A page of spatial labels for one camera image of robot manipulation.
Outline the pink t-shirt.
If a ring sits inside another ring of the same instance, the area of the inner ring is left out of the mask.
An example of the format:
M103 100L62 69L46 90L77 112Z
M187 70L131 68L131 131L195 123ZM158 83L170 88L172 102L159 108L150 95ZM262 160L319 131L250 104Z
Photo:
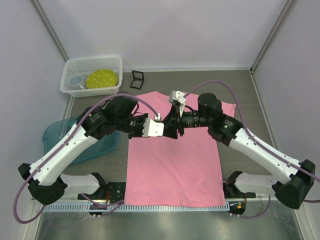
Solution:
M218 146L207 127L187 128L178 139L129 139L124 202L197 208L225 205Z

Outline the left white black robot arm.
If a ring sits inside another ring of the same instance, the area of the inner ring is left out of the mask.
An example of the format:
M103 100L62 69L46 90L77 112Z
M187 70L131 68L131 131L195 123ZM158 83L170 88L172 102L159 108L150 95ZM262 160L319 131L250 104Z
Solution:
M76 176L65 175L63 171L82 152L115 131L127 133L129 137L150 137L154 121L149 114L133 114L140 103L146 104L128 93L105 97L87 108L69 132L41 159L32 164L21 164L18 171L31 196L44 206L72 195L91 200L105 197L108 184L99 173Z

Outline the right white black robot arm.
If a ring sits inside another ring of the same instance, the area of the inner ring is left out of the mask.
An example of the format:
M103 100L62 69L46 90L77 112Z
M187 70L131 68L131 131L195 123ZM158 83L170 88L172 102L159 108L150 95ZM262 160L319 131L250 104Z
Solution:
M212 93L197 98L197 110L185 111L184 93L169 95L171 109L162 121L163 136L177 139L187 128L207 128L219 143L237 150L260 164L270 175L252 175L235 171L226 181L226 193L233 198L256 193L276 197L286 207L299 209L314 185L315 164L299 161L273 148L255 136L244 125L223 112L222 102Z

